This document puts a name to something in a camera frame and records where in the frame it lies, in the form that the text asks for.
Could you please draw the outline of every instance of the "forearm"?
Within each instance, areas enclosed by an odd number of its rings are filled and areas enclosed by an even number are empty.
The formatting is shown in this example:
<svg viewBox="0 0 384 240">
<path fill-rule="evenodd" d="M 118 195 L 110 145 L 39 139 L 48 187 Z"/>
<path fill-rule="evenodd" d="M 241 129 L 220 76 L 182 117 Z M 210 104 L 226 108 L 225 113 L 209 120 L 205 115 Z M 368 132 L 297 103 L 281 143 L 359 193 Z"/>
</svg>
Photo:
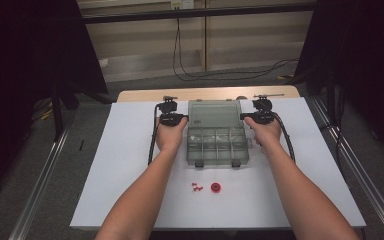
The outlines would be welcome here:
<svg viewBox="0 0 384 240">
<path fill-rule="evenodd" d="M 147 239 L 157 219 L 176 150 L 161 151 L 120 196 L 96 239 Z"/>
<path fill-rule="evenodd" d="M 357 239 L 335 205 L 301 172 L 280 144 L 270 146 L 266 156 L 298 239 Z"/>
</svg>

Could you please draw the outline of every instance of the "gray floor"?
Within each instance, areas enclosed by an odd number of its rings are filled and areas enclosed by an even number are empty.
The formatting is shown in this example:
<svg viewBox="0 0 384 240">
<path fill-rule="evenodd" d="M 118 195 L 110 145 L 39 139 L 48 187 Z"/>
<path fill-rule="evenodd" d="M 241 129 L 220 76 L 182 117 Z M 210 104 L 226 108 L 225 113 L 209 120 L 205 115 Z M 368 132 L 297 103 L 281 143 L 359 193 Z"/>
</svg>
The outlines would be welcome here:
<svg viewBox="0 0 384 240">
<path fill-rule="evenodd" d="M 162 89 L 162 88 L 188 88 L 188 87 L 217 87 L 217 86 L 254 86 L 279 85 L 284 81 L 277 80 L 276 76 L 293 73 L 295 65 L 273 71 L 272 73 L 250 80 L 223 80 L 225 76 L 218 76 L 221 80 L 214 81 L 179 81 L 176 77 L 158 77 L 144 80 L 109 83 L 110 94 L 107 96 L 116 99 L 118 93 L 131 89 Z M 305 87 L 297 86 L 301 95 L 306 96 Z M 44 196 L 41 199 L 35 218 L 30 226 L 27 239 L 93 239 L 95 233 L 74 230 L 68 227 L 74 213 L 78 197 L 82 191 L 94 153 L 97 149 L 102 130 L 109 113 L 109 106 L 94 102 L 87 96 L 78 96 L 81 106 L 76 110 L 74 123 L 70 128 L 68 137 L 56 163 L 53 174 Z M 374 184 L 384 196 L 384 144 L 375 140 L 367 123 L 353 106 L 346 104 L 343 116 L 343 132 L 353 147 L 360 161 Z M 0 192 L 0 239 L 8 239 L 18 216 L 29 197 L 32 188 L 40 174 L 47 155 L 52 147 L 53 119 L 36 121 L 30 131 L 30 136 L 12 162 L 9 171 L 2 179 Z M 323 131 L 328 146 L 335 154 L 335 144 L 326 131 Z M 384 239 L 384 225 L 376 211 L 366 197 L 359 183 L 353 177 L 349 167 L 343 161 L 346 181 L 366 220 L 366 239 Z M 171 239 L 229 239 L 219 232 L 187 232 L 170 233 Z M 271 237 L 261 231 L 241 232 L 235 239 L 290 239 L 288 232 L 281 232 L 278 238 Z M 153 235 L 154 239 L 167 239 L 161 233 Z"/>
</svg>

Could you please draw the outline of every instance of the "black mount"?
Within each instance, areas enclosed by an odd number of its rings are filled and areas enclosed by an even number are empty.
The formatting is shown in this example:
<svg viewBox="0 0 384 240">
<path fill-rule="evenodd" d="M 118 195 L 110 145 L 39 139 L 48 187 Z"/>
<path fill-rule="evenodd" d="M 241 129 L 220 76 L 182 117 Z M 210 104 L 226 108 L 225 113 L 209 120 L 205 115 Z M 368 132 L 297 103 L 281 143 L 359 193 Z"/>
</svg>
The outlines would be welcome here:
<svg viewBox="0 0 384 240">
<path fill-rule="evenodd" d="M 273 105 L 270 100 L 267 99 L 271 95 L 257 95 L 258 100 L 252 100 L 254 108 L 258 111 L 254 113 L 241 113 L 240 119 L 244 120 L 245 117 L 250 117 L 254 122 L 259 124 L 269 124 L 274 121 L 273 113 L 271 112 Z"/>
<path fill-rule="evenodd" d="M 183 117 L 188 117 L 188 115 L 174 113 L 177 111 L 177 102 L 174 99 L 177 99 L 177 97 L 164 96 L 164 102 L 158 106 L 158 109 L 162 112 L 160 123 L 163 125 L 174 127 L 180 123 Z"/>
</svg>

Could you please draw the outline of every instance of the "white table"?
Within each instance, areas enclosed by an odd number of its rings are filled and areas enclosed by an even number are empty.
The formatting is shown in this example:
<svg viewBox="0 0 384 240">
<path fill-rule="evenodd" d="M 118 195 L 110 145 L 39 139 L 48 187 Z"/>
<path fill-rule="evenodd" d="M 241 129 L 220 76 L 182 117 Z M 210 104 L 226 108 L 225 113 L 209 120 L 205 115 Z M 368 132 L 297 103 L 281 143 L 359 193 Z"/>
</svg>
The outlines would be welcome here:
<svg viewBox="0 0 384 240">
<path fill-rule="evenodd" d="M 94 162 L 72 222 L 73 228 L 97 230 L 125 189 L 146 169 L 152 118 L 158 102 L 112 105 Z M 353 227 L 365 222 L 303 98 L 272 99 L 291 136 L 297 165 L 338 207 Z M 187 114 L 187 102 L 178 102 Z M 241 101 L 242 112 L 254 112 L 250 100 Z M 246 127 L 247 137 L 253 131 Z M 252 230 L 289 228 L 265 156 L 254 144 L 248 165 L 202 170 L 186 162 L 186 134 L 166 189 L 156 230 Z M 192 182 L 203 186 L 193 191 Z M 210 185 L 221 184 L 219 193 Z"/>
</svg>

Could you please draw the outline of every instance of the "person's left hand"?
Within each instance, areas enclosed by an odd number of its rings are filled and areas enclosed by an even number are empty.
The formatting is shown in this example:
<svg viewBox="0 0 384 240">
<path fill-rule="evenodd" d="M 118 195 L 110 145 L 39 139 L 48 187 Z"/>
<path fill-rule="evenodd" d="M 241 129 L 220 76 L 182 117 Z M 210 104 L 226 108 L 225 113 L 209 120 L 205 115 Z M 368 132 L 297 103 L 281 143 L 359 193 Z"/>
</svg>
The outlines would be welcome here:
<svg viewBox="0 0 384 240">
<path fill-rule="evenodd" d="M 170 127 L 170 126 L 165 126 L 163 124 L 160 124 L 158 126 L 156 141 L 160 151 L 163 151 L 163 150 L 177 151 L 177 149 L 180 146 L 180 143 L 182 142 L 183 129 L 185 128 L 187 123 L 188 123 L 188 119 L 186 117 L 183 117 L 179 125 L 177 126 Z"/>
</svg>

